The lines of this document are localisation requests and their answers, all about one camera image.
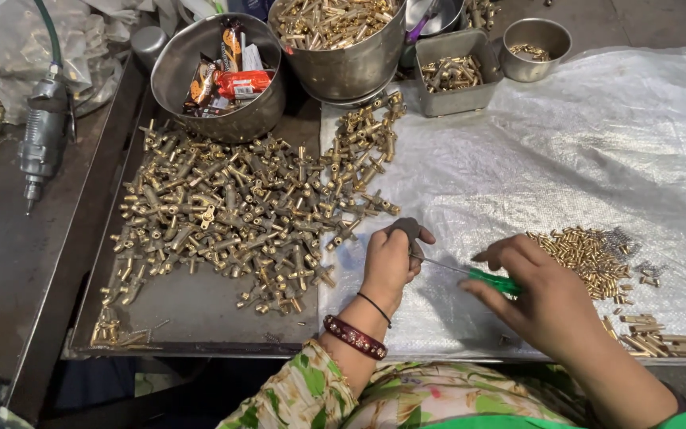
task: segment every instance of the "green floral sleeve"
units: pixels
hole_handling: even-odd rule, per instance
[[[218,429],[337,428],[356,405],[338,366],[310,340]]]

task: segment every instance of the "woman's left hand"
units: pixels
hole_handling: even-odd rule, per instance
[[[388,234],[389,228],[378,230],[370,237],[361,293],[375,301],[390,317],[401,304],[404,285],[420,273],[422,260],[409,256],[409,239],[403,230]],[[433,234],[423,226],[418,238],[427,244],[436,242]]]

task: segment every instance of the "floral dress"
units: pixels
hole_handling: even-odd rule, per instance
[[[575,426],[584,409],[536,379],[510,379],[469,363],[382,363],[357,401],[335,362],[310,340],[218,427],[405,429],[473,414]]]

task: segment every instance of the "purple handle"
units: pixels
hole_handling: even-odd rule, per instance
[[[428,15],[424,15],[420,22],[418,22],[412,30],[406,32],[406,44],[413,45],[417,43],[417,39],[420,37],[420,32],[422,32],[422,29],[424,28],[425,24],[428,23],[429,19],[430,17]]]

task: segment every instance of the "red wrapper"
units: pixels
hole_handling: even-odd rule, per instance
[[[258,97],[272,83],[274,72],[271,70],[250,70],[237,73],[220,73],[214,78],[219,86],[219,94],[229,100],[248,100]]]

